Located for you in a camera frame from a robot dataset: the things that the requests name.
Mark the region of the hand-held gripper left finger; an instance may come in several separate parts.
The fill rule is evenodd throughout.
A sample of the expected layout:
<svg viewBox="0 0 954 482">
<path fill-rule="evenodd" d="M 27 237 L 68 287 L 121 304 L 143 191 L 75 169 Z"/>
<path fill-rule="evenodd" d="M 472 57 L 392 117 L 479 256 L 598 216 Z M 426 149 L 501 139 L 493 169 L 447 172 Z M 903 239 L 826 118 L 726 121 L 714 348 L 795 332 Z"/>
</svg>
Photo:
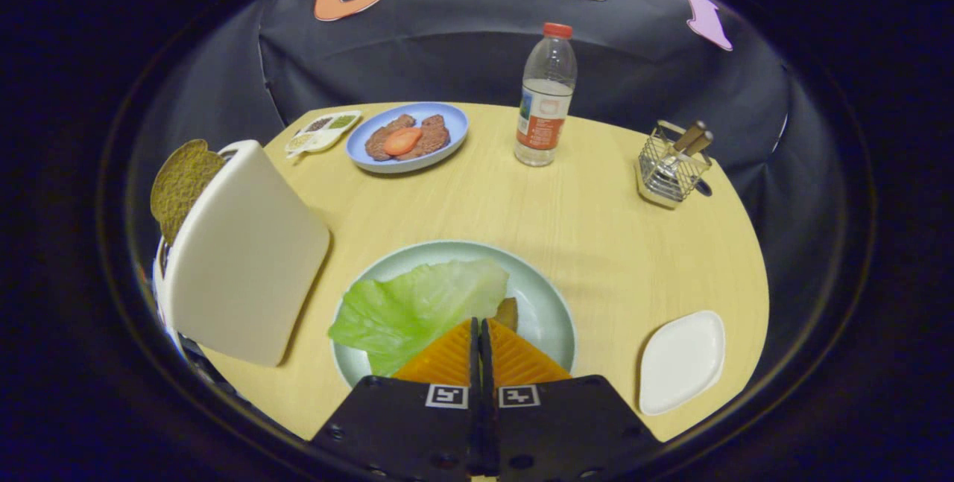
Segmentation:
<svg viewBox="0 0 954 482">
<path fill-rule="evenodd" d="M 464 327 L 466 384 L 367 375 L 313 436 L 366 478 L 470 481 L 481 475 L 479 322 Z"/>
</svg>

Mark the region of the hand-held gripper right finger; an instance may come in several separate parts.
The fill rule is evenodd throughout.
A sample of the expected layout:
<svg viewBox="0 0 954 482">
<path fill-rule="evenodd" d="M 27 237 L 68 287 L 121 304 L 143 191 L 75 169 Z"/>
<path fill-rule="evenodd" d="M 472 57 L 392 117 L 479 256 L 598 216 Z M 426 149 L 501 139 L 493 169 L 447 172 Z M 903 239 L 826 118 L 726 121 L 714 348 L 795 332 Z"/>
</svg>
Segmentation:
<svg viewBox="0 0 954 482">
<path fill-rule="evenodd" d="M 602 375 L 505 386 L 503 327 L 481 321 L 481 474 L 498 481 L 629 480 L 660 442 Z"/>
</svg>

